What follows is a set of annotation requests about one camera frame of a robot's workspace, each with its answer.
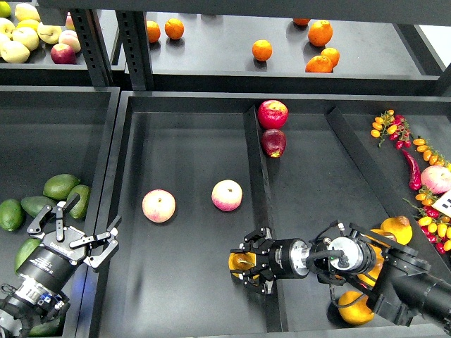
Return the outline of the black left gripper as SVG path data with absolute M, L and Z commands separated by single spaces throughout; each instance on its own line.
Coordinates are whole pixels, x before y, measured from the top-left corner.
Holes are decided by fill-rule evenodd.
M 66 213 L 80 201 L 75 193 L 62 206 L 46 204 L 27 227 L 27 233 L 42 243 L 25 259 L 17 275 L 29 278 L 53 293 L 60 292 L 81 263 L 94 272 L 107 264 L 119 249 L 116 239 L 122 218 L 117 215 L 105 232 L 86 236 L 81 230 L 64 230 Z M 45 234 L 43 227 L 53 220 L 55 232 Z

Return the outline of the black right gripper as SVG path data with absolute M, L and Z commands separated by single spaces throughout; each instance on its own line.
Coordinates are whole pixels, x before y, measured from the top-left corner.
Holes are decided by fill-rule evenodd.
M 230 271 L 245 288 L 257 294 L 272 294 L 275 280 L 302 279 L 309 274 L 307 258 L 310 248 L 306 242 L 299 238 L 274 240 L 270 227 L 250 232 L 244 236 L 243 243 L 230 252 L 259 255 L 257 267 Z

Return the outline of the yellow pear behind arm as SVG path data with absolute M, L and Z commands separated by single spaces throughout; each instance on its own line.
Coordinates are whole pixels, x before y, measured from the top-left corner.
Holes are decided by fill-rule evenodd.
M 392 232 L 387 232 L 382 229 L 371 229 L 371 232 L 378 234 L 378 235 L 382 236 L 384 239 L 388 239 L 389 241 L 397 242 L 397 238 Z M 372 237 L 372 242 L 370 243 L 370 246 L 373 248 L 375 253 L 379 256 L 382 256 L 386 252 L 387 248 L 390 247 L 385 242 L 377 241 L 373 237 Z

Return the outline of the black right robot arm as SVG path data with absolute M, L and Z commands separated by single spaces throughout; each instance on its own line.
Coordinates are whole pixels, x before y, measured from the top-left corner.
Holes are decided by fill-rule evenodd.
M 335 239 L 319 233 L 275 239 L 269 227 L 245 236 L 228 258 L 230 274 L 244 287 L 270 295 L 278 280 L 302 279 L 314 274 L 329 287 L 331 303 L 340 311 L 354 310 L 355 324 L 363 315 L 378 315 L 395 325 L 408 326 L 420 315 L 450 333 L 450 284 L 430 274 L 430 264 L 413 248 L 396 242 L 393 234 L 365 230 L 334 221 Z

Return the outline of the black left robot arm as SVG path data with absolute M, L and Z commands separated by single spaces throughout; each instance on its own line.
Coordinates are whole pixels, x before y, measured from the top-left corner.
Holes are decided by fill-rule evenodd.
M 43 206 L 27 228 L 39 246 L 17 270 L 21 285 L 1 285 L 6 294 L 1 300 L 2 337 L 28 337 L 34 327 L 66 313 L 70 301 L 63 288 L 79 266 L 98 272 L 117 252 L 119 215 L 105 232 L 90 236 L 65 225 L 66 213 L 79 201 L 80 195 L 74 194 L 62 205 Z

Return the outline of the yellow pear under arm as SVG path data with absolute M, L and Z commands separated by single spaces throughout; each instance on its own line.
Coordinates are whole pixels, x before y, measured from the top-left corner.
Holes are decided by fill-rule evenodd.
M 376 283 L 376 280 L 378 279 L 382 267 L 383 267 L 382 263 L 377 263 L 372 270 L 368 271 L 367 273 L 358 274 L 357 277 L 362 282 L 366 283 L 370 287 L 373 287 Z

